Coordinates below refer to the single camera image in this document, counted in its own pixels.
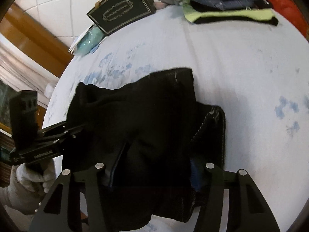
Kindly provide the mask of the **white gloved left hand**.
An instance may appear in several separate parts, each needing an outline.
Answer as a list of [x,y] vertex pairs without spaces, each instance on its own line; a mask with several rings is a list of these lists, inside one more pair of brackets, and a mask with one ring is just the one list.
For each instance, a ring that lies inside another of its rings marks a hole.
[[25,164],[13,166],[8,187],[1,188],[1,204],[24,215],[32,215],[56,180],[54,160],[48,160],[43,174]]

